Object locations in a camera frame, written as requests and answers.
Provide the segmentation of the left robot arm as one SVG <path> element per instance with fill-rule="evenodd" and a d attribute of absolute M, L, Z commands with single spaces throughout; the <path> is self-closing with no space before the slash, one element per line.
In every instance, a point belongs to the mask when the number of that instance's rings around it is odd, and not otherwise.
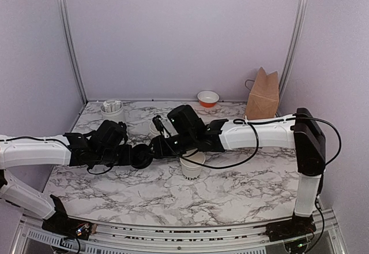
<path fill-rule="evenodd" d="M 86 166 L 89 170 L 96 165 L 126 166 L 132 149 L 127 140 L 126 124 L 109 120 L 86 134 L 1 136 L 1 197 L 39 216 L 47 230 L 82 237 L 90 232 L 90 222 L 70 218 L 60 198 L 33 189 L 9 170 L 30 165 Z"/>

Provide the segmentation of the orange white bowl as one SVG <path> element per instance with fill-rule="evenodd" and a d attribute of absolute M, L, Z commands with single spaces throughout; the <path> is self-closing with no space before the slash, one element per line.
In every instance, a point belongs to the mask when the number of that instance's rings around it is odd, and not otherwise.
<path fill-rule="evenodd" d="M 211 108 L 219 101 L 219 95 L 213 91 L 201 91 L 197 94 L 201 106 Z"/>

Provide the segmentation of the grey cylindrical canister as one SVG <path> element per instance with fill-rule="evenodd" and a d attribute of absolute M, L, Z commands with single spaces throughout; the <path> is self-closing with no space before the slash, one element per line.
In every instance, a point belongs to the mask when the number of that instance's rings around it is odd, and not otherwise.
<path fill-rule="evenodd" d="M 100 113 L 103 117 L 103 120 L 110 120 L 110 121 L 114 121 L 116 123 L 119 123 L 119 122 L 126 123 L 126 116 L 125 116 L 125 110 L 124 110 L 123 102 L 122 102 L 121 109 L 118 110 L 117 112 L 114 112 L 114 113 L 105 113 L 102 108 L 103 108 L 103 104 L 100 105 Z"/>

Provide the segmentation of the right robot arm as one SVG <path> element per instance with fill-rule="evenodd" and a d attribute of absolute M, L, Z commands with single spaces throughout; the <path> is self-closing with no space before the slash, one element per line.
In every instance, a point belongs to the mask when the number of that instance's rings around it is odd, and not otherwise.
<path fill-rule="evenodd" d="M 280 147 L 296 152 L 299 183 L 291 219 L 269 223 L 270 241 L 287 240 L 316 230 L 312 213 L 322 190 L 326 168 L 326 139 L 310 112 L 299 108 L 291 117 L 274 119 L 217 119 L 204 124 L 189 105 L 181 105 L 167 115 L 176 130 L 171 135 L 160 116 L 152 119 L 159 135 L 150 142 L 156 159 L 183 157 L 188 150 L 225 152 L 239 148 Z"/>

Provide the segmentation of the front aluminium rail base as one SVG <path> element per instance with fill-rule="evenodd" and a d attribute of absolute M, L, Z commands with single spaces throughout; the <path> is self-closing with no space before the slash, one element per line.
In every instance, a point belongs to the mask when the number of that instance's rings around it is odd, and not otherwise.
<path fill-rule="evenodd" d="M 9 253 L 347 253 L 333 210 L 314 212 L 316 231 L 271 241 L 271 221 L 228 226 L 165 227 L 95 221 L 87 240 L 42 229 L 25 212 Z"/>

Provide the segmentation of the right aluminium frame post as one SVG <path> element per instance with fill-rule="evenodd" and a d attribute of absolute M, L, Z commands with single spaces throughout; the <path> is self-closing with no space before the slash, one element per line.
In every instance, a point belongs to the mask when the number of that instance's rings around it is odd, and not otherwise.
<path fill-rule="evenodd" d="M 279 82 L 280 103 L 284 96 L 285 90 L 287 88 L 289 77 L 292 73 L 295 55 L 297 52 L 299 40 L 302 35 L 302 30 L 304 26 L 307 5 L 308 5 L 308 0 L 298 0 L 295 22 L 294 22 L 293 29 L 292 29 L 291 41 L 289 43 L 287 56 L 284 62 L 284 67 L 283 67 L 282 75 L 281 75 L 280 82 Z"/>

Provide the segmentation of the black plastic cup lid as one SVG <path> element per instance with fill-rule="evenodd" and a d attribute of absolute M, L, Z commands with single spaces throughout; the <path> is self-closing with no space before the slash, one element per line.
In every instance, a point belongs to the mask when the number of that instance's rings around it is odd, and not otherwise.
<path fill-rule="evenodd" d="M 150 148 L 146 144 L 138 144 L 131 150 L 130 165 L 135 169 L 148 167 L 153 160 Z"/>

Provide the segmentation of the left aluminium frame post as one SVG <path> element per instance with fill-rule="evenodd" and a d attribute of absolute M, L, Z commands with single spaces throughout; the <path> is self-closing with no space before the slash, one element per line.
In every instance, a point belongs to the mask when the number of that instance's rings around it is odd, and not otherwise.
<path fill-rule="evenodd" d="M 59 10 L 61 14 L 61 22 L 63 33 L 66 41 L 67 52 L 69 55 L 71 68 L 73 71 L 73 76 L 77 85 L 78 94 L 80 96 L 81 102 L 84 106 L 88 103 L 84 84 L 82 81 L 81 72 L 79 69 L 79 64 L 77 60 L 77 54 L 74 47 L 73 37 L 71 33 L 69 14 L 67 9 L 67 1 L 66 0 L 58 0 Z"/>

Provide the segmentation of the white sugar packets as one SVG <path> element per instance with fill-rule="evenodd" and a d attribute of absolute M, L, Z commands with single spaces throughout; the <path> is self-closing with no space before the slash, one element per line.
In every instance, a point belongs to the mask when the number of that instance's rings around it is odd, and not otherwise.
<path fill-rule="evenodd" d="M 110 99 L 103 102 L 103 111 L 105 113 L 114 113 L 120 110 L 122 102 L 120 100 Z"/>

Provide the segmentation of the brown paper bag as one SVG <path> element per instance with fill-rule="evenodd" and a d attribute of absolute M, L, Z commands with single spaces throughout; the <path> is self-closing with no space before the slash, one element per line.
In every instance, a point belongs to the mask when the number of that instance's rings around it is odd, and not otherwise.
<path fill-rule="evenodd" d="M 274 118 L 278 105 L 278 73 L 267 74 L 260 67 L 248 96 L 245 116 L 248 120 Z"/>

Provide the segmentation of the stack of white paper cups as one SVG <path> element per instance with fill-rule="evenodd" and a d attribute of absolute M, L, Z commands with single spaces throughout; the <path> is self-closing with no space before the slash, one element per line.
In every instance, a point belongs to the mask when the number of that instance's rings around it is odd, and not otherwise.
<path fill-rule="evenodd" d="M 153 122 L 150 122 L 149 124 L 149 131 L 151 133 L 152 136 L 159 136 L 160 132 L 156 129 L 156 126 Z"/>

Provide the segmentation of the aluminium frame post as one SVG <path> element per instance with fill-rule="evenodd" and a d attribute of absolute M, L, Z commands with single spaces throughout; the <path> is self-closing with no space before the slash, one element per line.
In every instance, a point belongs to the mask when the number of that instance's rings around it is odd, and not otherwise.
<path fill-rule="evenodd" d="M 304 26 L 307 5 L 308 5 L 308 0 L 298 0 L 295 22 L 294 22 L 293 29 L 292 29 L 291 41 L 289 43 L 287 56 L 284 62 L 284 67 L 283 67 L 282 75 L 281 75 L 280 82 L 279 82 L 280 103 L 284 96 L 285 90 L 287 88 L 289 77 L 292 73 L 295 55 L 297 52 L 299 40 L 302 35 L 302 30 Z"/>
<path fill-rule="evenodd" d="M 79 64 L 77 60 L 77 54 L 74 47 L 73 37 L 71 33 L 69 14 L 67 9 L 67 1 L 66 0 L 58 0 L 59 10 L 61 14 L 61 22 L 63 33 L 66 41 L 67 52 L 69 55 L 71 68 L 73 71 L 73 76 L 77 85 L 78 94 L 80 96 L 81 102 L 84 106 L 88 103 L 84 84 L 82 81 L 81 72 L 79 69 Z"/>

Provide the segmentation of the white paper cup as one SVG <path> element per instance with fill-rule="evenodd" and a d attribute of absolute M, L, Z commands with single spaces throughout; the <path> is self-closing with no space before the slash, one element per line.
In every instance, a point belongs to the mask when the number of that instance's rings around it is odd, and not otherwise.
<path fill-rule="evenodd" d="M 205 154 L 203 152 L 199 152 L 198 150 L 189 150 L 185 154 L 183 154 L 183 157 L 201 165 L 203 165 L 206 161 Z M 193 164 L 183 158 L 180 158 L 179 161 L 185 179 L 189 181 L 194 181 L 199 177 L 202 166 Z"/>

